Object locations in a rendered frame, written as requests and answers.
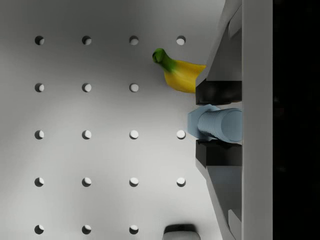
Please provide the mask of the grey cube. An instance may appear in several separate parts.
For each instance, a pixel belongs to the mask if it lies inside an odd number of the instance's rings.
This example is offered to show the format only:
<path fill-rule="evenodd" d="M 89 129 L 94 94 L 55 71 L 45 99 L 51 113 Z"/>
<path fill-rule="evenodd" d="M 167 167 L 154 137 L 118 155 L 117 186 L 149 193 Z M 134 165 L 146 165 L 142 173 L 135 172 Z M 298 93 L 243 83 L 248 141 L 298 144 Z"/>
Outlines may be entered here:
<path fill-rule="evenodd" d="M 172 224 L 164 229 L 162 240 L 201 240 L 193 224 Z"/>

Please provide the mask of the bolt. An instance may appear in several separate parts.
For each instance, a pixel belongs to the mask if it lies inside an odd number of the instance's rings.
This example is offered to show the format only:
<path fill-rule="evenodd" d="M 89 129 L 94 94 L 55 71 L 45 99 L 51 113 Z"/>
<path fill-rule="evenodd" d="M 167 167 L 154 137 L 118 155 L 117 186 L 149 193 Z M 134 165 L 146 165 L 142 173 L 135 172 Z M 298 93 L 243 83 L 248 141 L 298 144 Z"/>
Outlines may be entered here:
<path fill-rule="evenodd" d="M 201 106 L 188 113 L 187 131 L 199 140 L 240 143 L 243 139 L 243 112 L 239 108 Z"/>

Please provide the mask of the banana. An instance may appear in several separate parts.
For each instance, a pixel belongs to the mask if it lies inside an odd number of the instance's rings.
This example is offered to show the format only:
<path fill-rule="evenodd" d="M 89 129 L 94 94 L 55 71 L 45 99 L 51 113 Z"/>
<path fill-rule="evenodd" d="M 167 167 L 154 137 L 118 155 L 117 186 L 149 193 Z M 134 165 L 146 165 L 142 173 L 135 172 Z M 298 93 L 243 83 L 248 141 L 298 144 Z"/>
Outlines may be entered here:
<path fill-rule="evenodd" d="M 153 52 L 152 60 L 163 69 L 169 87 L 183 93 L 196 93 L 197 77 L 206 65 L 172 59 L 163 48 L 157 48 Z"/>

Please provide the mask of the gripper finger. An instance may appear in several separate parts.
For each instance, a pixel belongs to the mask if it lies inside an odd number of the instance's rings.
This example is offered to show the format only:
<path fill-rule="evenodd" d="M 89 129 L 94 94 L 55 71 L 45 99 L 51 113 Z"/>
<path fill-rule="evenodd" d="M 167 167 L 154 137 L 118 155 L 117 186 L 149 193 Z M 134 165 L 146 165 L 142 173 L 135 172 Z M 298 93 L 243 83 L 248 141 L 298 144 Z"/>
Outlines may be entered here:
<path fill-rule="evenodd" d="M 196 105 L 228 105 L 242 101 L 242 81 L 201 82 L 195 89 Z"/>
<path fill-rule="evenodd" d="M 197 140 L 195 149 L 196 159 L 206 168 L 207 166 L 242 166 L 242 146 L 221 140 Z"/>

